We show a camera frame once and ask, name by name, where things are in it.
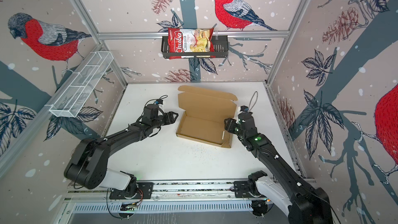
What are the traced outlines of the brown cardboard paper box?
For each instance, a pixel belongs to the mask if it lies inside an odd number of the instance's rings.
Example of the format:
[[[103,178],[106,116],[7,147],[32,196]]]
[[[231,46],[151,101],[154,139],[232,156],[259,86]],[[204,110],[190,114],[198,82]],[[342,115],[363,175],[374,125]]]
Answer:
[[[231,148],[232,135],[224,120],[234,118],[238,101],[228,92],[183,85],[178,88],[179,108],[184,110],[176,135],[221,148]]]

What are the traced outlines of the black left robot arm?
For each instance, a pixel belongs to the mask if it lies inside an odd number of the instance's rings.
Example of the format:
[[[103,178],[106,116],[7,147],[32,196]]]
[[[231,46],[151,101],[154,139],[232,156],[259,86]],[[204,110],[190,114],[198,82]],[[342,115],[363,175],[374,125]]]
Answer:
[[[155,129],[176,122],[178,113],[164,112],[159,104],[144,107],[143,114],[127,128],[101,139],[83,139],[76,147],[64,177],[87,189],[94,189],[104,181],[108,160],[117,151],[154,136]]]

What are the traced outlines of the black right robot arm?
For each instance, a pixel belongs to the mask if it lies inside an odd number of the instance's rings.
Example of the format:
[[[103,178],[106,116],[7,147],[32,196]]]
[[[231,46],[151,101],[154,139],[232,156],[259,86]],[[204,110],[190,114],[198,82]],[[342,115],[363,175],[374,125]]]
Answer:
[[[224,129],[235,134],[277,180],[273,183],[263,171],[252,173],[248,177],[252,195],[269,198],[291,224],[334,222],[328,194],[322,188],[314,188],[286,163],[269,138],[258,132],[251,112],[241,112],[237,119],[225,119]]]

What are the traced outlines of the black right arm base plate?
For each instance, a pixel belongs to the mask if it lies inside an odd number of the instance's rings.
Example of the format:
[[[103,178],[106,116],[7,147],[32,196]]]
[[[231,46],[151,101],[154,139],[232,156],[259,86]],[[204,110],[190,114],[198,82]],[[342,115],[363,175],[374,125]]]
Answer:
[[[247,181],[234,181],[232,186],[232,192],[235,198],[261,198],[266,199],[264,195],[254,194],[250,191],[249,184]]]

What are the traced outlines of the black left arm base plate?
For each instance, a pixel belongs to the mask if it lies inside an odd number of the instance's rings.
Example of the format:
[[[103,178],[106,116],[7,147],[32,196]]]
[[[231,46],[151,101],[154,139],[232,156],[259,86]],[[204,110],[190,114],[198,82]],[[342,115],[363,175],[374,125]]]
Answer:
[[[148,200],[151,199],[154,183],[135,182],[128,185],[126,190],[111,189],[110,200]]]

